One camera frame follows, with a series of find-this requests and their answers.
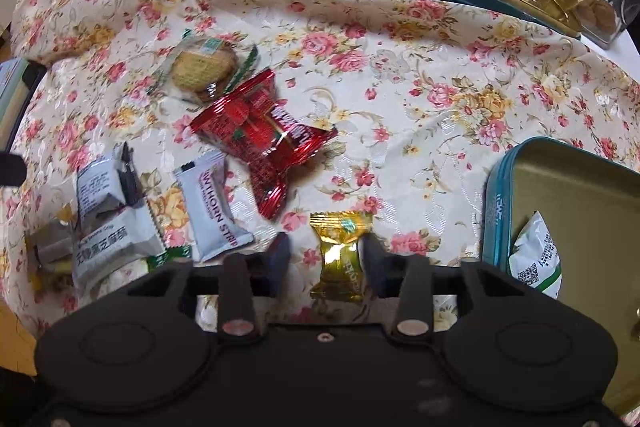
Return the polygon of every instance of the barcode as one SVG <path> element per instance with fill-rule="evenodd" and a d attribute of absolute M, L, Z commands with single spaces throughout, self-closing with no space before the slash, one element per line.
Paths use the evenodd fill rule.
<path fill-rule="evenodd" d="M 526 285 L 533 285 L 538 282 L 540 279 L 538 277 L 538 267 L 535 263 L 529 266 L 526 270 L 518 273 L 518 280 L 524 282 Z"/>

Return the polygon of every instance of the red candy wrapper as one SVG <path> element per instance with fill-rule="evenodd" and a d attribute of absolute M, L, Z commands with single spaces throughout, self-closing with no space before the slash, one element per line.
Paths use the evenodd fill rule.
<path fill-rule="evenodd" d="M 249 166 L 258 211 L 273 219 L 287 196 L 287 170 L 302 165 L 337 131 L 298 123 L 276 103 L 274 73 L 265 70 L 217 99 L 191 130 Z"/>

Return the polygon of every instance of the gold foil wrapper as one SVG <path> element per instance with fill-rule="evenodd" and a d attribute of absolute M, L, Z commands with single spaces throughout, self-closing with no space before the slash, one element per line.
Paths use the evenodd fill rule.
<path fill-rule="evenodd" d="M 311 288 L 314 299 L 362 301 L 364 278 L 358 238 L 371 229 L 373 218 L 363 212 L 318 212 L 309 224 L 320 238 L 322 271 Z"/>

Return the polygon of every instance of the snack bag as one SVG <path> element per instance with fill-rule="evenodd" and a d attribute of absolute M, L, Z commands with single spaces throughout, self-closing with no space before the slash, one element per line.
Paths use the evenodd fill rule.
<path fill-rule="evenodd" d="M 364 283 L 358 239 L 369 232 L 372 220 L 371 214 L 362 212 L 311 214 L 309 225 L 320 238 L 322 257 L 320 282 L 310 292 L 313 298 L 362 301 Z"/>
<path fill-rule="evenodd" d="M 525 225 L 507 260 L 507 272 L 521 282 L 558 298 L 562 267 L 558 249 L 539 212 Z"/>
<path fill-rule="evenodd" d="M 73 256 L 74 286 L 90 290 L 118 268 L 164 251 L 146 206 L 128 206 L 80 241 Z"/>
<path fill-rule="evenodd" d="M 208 261 L 224 251 L 243 247 L 254 236 L 231 217 L 225 195 L 225 155 L 210 151 L 174 171 L 184 194 L 196 236 L 198 253 L 193 260 Z"/>
<path fill-rule="evenodd" d="M 276 216 L 287 196 L 287 170 L 302 165 L 337 135 L 298 123 L 275 97 L 274 73 L 265 70 L 217 99 L 191 130 L 249 167 L 258 211 Z"/>
<path fill-rule="evenodd" d="M 78 213 L 83 230 L 91 229 L 100 214 L 126 205 L 114 153 L 100 156 L 78 171 Z"/>

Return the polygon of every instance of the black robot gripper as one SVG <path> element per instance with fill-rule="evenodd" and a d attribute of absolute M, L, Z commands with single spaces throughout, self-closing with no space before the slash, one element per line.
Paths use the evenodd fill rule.
<path fill-rule="evenodd" d="M 169 263 L 43 335 L 53 398 L 29 425 L 622 425 L 602 404 L 617 349 L 596 322 L 483 263 L 434 266 L 372 234 L 358 248 L 390 326 L 259 327 L 254 298 L 277 298 L 289 268 L 285 233 L 219 266 Z M 217 333 L 194 321 L 199 295 L 218 296 Z M 447 331 L 434 331 L 434 295 L 457 296 Z"/>

